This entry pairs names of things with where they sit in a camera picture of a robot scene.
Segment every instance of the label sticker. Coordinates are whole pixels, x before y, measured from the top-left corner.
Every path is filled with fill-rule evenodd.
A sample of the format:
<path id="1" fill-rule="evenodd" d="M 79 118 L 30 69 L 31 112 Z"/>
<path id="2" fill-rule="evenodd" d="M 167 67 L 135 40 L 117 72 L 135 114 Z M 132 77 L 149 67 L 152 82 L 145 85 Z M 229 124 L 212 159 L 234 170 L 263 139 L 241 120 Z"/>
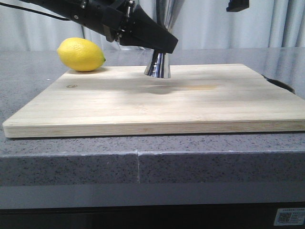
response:
<path id="1" fill-rule="evenodd" d="M 274 226 L 303 225 L 305 208 L 279 208 L 274 220 Z"/>

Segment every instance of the lemon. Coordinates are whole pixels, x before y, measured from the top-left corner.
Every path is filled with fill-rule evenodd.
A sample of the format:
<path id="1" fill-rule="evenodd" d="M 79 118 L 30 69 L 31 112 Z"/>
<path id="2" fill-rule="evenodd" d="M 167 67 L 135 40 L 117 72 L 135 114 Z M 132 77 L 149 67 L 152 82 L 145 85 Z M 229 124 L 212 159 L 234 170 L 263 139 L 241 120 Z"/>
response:
<path id="1" fill-rule="evenodd" d="M 57 53 L 66 66 L 80 72 L 97 69 L 106 60 L 99 46 L 78 37 L 65 39 L 58 47 Z"/>

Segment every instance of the cable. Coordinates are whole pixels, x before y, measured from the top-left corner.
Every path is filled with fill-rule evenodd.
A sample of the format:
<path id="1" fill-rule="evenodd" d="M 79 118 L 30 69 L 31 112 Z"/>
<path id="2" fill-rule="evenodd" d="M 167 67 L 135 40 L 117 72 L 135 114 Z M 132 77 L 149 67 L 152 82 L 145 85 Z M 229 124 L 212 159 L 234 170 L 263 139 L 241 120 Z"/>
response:
<path id="1" fill-rule="evenodd" d="M 25 11 L 28 11 L 28 12 L 33 12 L 33 13 L 41 14 L 41 15 L 48 16 L 48 17 L 51 17 L 51 18 L 55 18 L 55 19 L 62 20 L 62 21 L 70 21 L 70 19 L 67 19 L 67 18 L 57 17 L 55 15 L 51 15 L 51 14 L 44 13 L 44 12 L 37 11 L 37 10 L 32 10 L 32 9 L 29 9 L 29 8 L 24 8 L 24 7 L 15 6 L 15 5 L 9 5 L 9 4 L 2 3 L 2 2 L 0 2 L 0 5 L 1 6 L 5 6 L 5 7 L 14 8 L 14 9 L 25 10 Z"/>

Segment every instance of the gray countertop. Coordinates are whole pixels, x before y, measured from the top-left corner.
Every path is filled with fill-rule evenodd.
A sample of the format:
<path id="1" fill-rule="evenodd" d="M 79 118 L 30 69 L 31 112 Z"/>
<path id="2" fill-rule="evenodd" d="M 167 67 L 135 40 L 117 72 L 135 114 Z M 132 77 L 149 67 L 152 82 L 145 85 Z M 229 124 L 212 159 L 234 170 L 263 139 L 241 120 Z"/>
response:
<path id="1" fill-rule="evenodd" d="M 146 65 L 151 51 L 105 56 Z M 305 48 L 171 55 L 214 63 L 245 64 L 305 99 Z M 1 123 L 67 70 L 56 52 L 0 52 Z M 0 209 L 295 202 L 304 190 L 304 132 L 8 139 L 0 127 Z"/>

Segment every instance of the cutting board edge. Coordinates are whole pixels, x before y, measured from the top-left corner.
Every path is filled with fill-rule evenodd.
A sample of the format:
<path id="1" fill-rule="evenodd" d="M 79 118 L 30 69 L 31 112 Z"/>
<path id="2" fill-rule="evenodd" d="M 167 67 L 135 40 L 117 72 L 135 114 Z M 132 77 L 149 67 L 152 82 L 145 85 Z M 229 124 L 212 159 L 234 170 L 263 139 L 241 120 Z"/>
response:
<path id="1" fill-rule="evenodd" d="M 48 127 L 3 126 L 3 130 L 7 138 L 297 132 L 305 131 L 305 120 L 222 123 L 196 122 L 187 124 L 59 125 Z"/>

